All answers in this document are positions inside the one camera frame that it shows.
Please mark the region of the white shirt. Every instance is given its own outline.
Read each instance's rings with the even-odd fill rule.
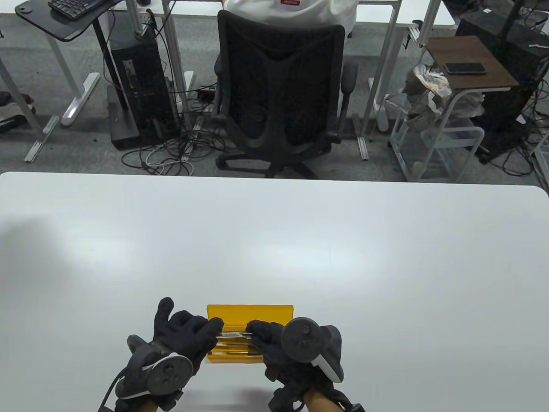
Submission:
[[[226,0],[225,10],[258,23],[280,27],[339,24],[348,35],[358,0]]]

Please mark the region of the chair base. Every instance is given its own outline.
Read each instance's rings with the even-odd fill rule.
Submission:
[[[215,164],[219,170],[229,170],[229,171],[240,171],[240,172],[246,172],[246,173],[257,173],[260,175],[265,175],[266,179],[272,179],[277,173],[280,173],[284,171],[285,168],[290,168],[294,170],[295,172],[299,173],[302,177],[309,179],[309,180],[319,180],[320,177],[318,177],[311,169],[309,169],[307,166],[305,166],[303,163],[291,163],[291,164],[285,164],[285,165],[279,165],[271,163],[268,167],[268,169],[248,169],[248,168],[233,168],[230,167],[227,162],[230,162],[232,160],[257,160],[254,157],[245,154],[245,153],[239,153],[239,154],[225,154],[223,156],[219,156],[215,160]]]

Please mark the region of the yellow case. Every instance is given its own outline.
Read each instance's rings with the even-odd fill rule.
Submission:
[[[221,318],[225,322],[223,332],[245,332],[246,325],[252,320],[263,320],[265,322],[276,322],[286,325],[294,318],[293,305],[208,305],[208,319]],[[223,343],[242,343],[242,339],[224,339]],[[244,347],[216,347],[208,359],[212,363],[260,363],[262,356],[244,354],[227,355],[224,352],[246,352]]]

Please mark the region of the hand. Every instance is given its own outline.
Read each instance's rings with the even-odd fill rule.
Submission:
[[[292,388],[299,399],[312,388],[322,393],[333,391],[333,383],[320,368],[297,362],[285,354],[281,345],[283,329],[280,324],[259,320],[253,320],[246,327],[246,332],[252,333],[252,344],[263,355],[267,367],[265,376]]]
[[[168,320],[172,310],[171,298],[164,298],[158,304],[153,340],[187,357],[193,363],[193,375],[196,375],[208,352],[215,348],[224,323],[219,318],[208,320],[193,316],[186,310],[174,313]]]

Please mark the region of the office chair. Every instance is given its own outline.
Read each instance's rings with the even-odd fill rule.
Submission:
[[[219,156],[220,170],[272,178],[289,167],[318,179],[302,162],[340,143],[357,63],[341,71],[342,26],[291,29],[217,15],[221,53],[215,64],[214,116],[244,153]],[[337,119],[339,87],[343,103]],[[232,160],[263,160],[268,169],[229,167]]]

